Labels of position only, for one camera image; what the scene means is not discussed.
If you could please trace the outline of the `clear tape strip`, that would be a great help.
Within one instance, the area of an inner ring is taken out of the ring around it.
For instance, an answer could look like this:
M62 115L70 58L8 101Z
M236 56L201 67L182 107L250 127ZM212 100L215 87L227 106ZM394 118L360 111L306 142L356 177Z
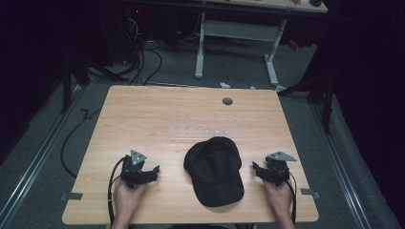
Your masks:
M171 125L169 135L174 138L210 138L225 136L228 138L243 138L244 130L239 127L229 126L187 126Z

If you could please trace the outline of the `white metal desk frame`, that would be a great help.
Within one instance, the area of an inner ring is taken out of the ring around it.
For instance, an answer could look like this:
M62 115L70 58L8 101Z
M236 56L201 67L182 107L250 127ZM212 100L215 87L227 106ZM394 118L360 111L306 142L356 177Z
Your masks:
M277 92L284 90L285 87L279 84L274 69L273 59L284 33L286 23L286 19L282 19L278 26L207 20L205 18L205 13L203 12L201 14L199 49L197 53L195 77L198 79L203 77L204 39L206 36L264 41L272 44L269 53L264 55L270 84L275 87Z

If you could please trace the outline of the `light wooden desk top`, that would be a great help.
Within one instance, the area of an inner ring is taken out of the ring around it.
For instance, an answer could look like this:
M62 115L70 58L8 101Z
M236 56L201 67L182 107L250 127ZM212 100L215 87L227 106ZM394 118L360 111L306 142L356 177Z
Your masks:
M303 12L326 13L329 9L324 3L319 7L313 6L309 0L204 0L212 3L240 5L247 7L261 7L268 9L293 10Z

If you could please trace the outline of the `metal floor rail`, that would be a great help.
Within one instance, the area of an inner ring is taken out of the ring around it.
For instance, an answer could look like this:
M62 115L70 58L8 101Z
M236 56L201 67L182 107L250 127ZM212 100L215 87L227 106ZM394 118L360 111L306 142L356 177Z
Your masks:
M330 155L331 164L335 175L338 179L339 185L345 197L345 200L350 208L353 219L358 229L372 229L370 222L365 214L363 206L360 202L359 196L355 191L349 175L342 163L342 160L338 154L338 151L334 145L333 139L330 134L327 133L322 123L322 115L317 105L309 104L309 108L316 120L317 126L322 133L322 137L326 142L328 153Z
M11 224L51 154L51 148L73 106L85 91L85 86L75 86L72 103L63 111L56 105L56 102L62 103L63 95L62 90L57 89L45 107L34 116L27 132L0 166L0 229L6 229Z

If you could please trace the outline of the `grey tape piece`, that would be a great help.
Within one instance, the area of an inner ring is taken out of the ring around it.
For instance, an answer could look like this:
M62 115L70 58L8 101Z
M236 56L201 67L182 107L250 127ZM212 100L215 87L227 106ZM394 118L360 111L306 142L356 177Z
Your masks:
M318 192L315 192L314 190L312 190L310 188L309 189L301 188L301 194L304 196L312 196L314 199L321 198L321 196Z
M62 201L67 201L69 199L72 200L81 200L82 199L83 194L80 193L69 193L69 194L62 194L59 198L59 200Z

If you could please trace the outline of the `black metal stand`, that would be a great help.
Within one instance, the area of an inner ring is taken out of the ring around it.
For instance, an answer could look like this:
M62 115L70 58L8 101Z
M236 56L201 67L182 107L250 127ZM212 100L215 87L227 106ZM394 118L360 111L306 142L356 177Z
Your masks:
M86 66L74 53L69 53L63 62L63 106L61 110L63 114L72 104L72 78L79 86L87 86L90 83Z
M308 91L308 103L316 104L321 102L323 104L321 126L329 135L334 77L335 73L333 72L333 67L324 67L319 69L311 67L306 70L303 79L299 83L290 86L277 94L279 96L285 96L294 92Z

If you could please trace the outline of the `black baseball cap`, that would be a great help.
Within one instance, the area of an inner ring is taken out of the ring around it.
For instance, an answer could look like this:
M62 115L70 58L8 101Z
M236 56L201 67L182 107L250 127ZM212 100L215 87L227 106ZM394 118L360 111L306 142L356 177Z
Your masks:
M235 142L214 136L196 143L186 153L183 168L191 177L198 201L222 207L240 201L245 188L240 176L242 160Z

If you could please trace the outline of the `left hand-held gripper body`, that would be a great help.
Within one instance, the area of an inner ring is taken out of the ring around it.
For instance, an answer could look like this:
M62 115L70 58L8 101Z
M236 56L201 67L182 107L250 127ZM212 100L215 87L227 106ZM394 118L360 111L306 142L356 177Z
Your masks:
M148 182L146 172L142 171L147 156L136 150L131 150L130 155L123 160L120 178L126 182L130 189L136 189L139 185Z

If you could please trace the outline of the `person's right hand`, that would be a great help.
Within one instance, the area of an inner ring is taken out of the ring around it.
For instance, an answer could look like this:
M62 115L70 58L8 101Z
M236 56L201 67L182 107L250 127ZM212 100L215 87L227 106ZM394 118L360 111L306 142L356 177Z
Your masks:
M290 205L292 203L292 193L288 185L284 182L279 186L274 183L263 181L266 189L268 205L272 209L277 219L291 218Z

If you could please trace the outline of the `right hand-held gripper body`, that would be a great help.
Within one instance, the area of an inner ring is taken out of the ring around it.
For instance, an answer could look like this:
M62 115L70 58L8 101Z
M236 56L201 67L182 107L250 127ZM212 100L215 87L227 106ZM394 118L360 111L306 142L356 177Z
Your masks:
M288 161L296 161L296 158L284 152L276 152L266 156L266 166L270 171L269 182L280 186L289 180Z

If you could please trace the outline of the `person's left hand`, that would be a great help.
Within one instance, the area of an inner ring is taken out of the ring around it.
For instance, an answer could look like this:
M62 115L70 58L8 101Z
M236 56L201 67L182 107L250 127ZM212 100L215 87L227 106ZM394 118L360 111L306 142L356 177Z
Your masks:
M129 222L136 212L147 185L141 184L135 189L131 189L127 184L118 178L113 193L114 204L116 207L116 218L118 222Z

